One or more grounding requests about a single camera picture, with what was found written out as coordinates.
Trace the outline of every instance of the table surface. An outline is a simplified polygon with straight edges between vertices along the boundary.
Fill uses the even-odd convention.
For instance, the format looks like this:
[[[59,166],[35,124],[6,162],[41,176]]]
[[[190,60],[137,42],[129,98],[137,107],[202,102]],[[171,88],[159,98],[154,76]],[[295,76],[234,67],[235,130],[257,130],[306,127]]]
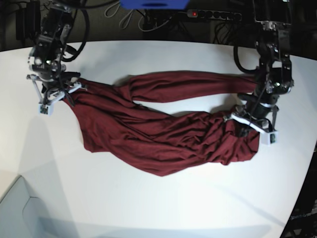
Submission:
[[[208,163],[158,177],[111,153],[83,147],[78,121],[64,103],[51,117],[25,77],[30,49],[0,53],[0,164],[42,199],[60,237],[277,238],[299,195],[317,139],[317,63],[291,57],[295,86],[278,101],[279,142],[229,166]],[[239,50],[246,68],[258,64]],[[240,74],[230,46],[186,42],[90,42],[67,70],[113,84],[127,75],[171,70]],[[214,112],[237,103],[220,94],[173,103],[142,103],[174,114]]]

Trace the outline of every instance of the red cloth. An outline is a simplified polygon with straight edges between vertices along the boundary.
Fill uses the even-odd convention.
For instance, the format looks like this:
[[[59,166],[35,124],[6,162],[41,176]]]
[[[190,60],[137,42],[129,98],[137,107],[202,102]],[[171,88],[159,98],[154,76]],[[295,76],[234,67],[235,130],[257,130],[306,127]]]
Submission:
[[[250,77],[176,71],[135,76],[123,86],[80,81],[88,90],[72,94],[72,109],[91,152],[111,152],[138,169],[165,176],[206,162],[250,160],[258,151],[259,134],[236,137],[235,122],[223,121],[225,112],[174,117],[133,102],[252,92],[256,84]]]

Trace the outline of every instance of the blue box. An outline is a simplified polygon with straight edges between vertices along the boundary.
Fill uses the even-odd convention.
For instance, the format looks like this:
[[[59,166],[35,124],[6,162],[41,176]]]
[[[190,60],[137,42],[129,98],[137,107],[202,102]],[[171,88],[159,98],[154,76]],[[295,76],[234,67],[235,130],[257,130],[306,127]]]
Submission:
[[[189,0],[121,0],[126,9],[184,9]]]

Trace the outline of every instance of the dark red shirt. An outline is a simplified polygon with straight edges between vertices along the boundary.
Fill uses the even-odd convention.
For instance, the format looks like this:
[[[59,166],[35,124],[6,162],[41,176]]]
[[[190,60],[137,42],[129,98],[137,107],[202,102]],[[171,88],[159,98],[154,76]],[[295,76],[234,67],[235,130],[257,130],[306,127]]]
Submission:
[[[111,152],[138,169],[165,176],[207,162],[250,160],[258,151],[259,134],[237,137],[236,123],[223,120],[228,112],[174,117],[133,102],[252,92],[256,84],[250,77],[175,71],[134,76],[123,86],[80,81],[88,90],[72,94],[72,110],[91,152]]]

